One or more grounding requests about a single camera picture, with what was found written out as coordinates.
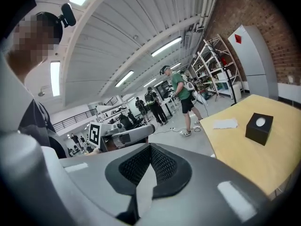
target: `sneaker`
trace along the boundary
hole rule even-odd
[[[200,121],[201,121],[201,120],[196,121],[194,124],[198,126],[198,125],[201,123]]]
[[[187,130],[181,130],[180,135],[182,137],[188,137],[191,135],[191,131],[187,131]]]

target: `black hair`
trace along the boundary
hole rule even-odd
[[[38,21],[44,22],[44,25],[53,27],[54,44],[59,44],[63,36],[63,27],[61,20],[57,16],[48,12],[37,13],[36,18]]]

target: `brick wall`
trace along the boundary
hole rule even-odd
[[[292,75],[294,84],[300,85],[300,49],[286,21],[270,0],[216,0],[204,39],[219,34],[233,55],[242,80],[246,81],[240,61],[228,42],[228,37],[241,24],[256,25],[261,31],[272,55],[278,82],[288,83],[287,76]]]

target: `wooden table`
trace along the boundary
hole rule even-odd
[[[274,116],[265,146],[245,137],[253,113]],[[236,118],[235,129],[213,129],[214,120]],[[248,98],[201,120],[218,160],[254,182],[270,195],[293,172],[301,159],[301,111],[265,97]]]

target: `railing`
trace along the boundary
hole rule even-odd
[[[63,121],[60,121],[56,124],[53,124],[53,127],[55,129],[55,131],[59,131],[59,130],[62,130],[70,125],[73,125],[79,121],[82,121],[84,119],[87,119],[89,117],[92,117],[94,115],[97,114],[97,110],[96,109],[93,109],[93,110],[90,110],[90,111],[86,111],[86,112],[83,112],[81,114],[77,114],[75,116],[72,116],[66,120],[63,120]]]
[[[109,100],[107,103],[105,103],[104,105],[115,105],[118,102],[117,97],[113,97],[111,100]]]

